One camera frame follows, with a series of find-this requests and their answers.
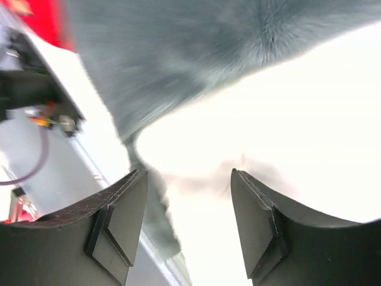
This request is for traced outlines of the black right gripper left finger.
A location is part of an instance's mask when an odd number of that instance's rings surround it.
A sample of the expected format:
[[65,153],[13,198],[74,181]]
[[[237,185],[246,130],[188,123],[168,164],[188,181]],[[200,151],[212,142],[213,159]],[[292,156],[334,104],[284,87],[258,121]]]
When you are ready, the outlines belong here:
[[124,285],[148,193],[145,170],[34,222],[1,225],[2,285]]

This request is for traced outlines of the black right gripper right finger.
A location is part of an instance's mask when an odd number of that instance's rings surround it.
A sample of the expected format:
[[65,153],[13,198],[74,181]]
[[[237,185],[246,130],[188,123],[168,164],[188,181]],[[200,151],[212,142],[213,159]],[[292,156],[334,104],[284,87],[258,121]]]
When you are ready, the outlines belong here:
[[254,285],[379,285],[380,222],[311,209],[232,170],[246,274]]

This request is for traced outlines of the white pillow yellow edge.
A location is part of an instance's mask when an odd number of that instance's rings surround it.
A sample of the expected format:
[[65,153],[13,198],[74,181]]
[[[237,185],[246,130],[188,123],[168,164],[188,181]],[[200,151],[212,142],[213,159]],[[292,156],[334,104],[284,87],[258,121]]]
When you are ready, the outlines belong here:
[[135,147],[163,182],[193,285],[248,285],[232,169],[332,216],[380,217],[380,24],[177,109]]

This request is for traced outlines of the grey plush pillowcase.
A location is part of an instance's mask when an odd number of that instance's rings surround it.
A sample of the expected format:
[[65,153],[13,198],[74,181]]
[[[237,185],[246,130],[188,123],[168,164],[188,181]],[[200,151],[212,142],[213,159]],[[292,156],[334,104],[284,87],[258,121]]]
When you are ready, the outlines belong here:
[[380,24],[379,1],[69,1],[67,9],[85,69],[144,166],[135,143],[152,123]]

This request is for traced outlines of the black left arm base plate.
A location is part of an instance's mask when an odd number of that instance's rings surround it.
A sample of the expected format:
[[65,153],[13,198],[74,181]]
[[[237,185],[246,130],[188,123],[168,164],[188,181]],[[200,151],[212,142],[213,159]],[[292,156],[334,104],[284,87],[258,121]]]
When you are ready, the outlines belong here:
[[10,29],[7,36],[5,48],[16,52],[21,69],[1,71],[1,121],[9,110],[45,105],[32,120],[48,127],[57,124],[67,137],[74,136],[84,117],[58,76],[24,33]]

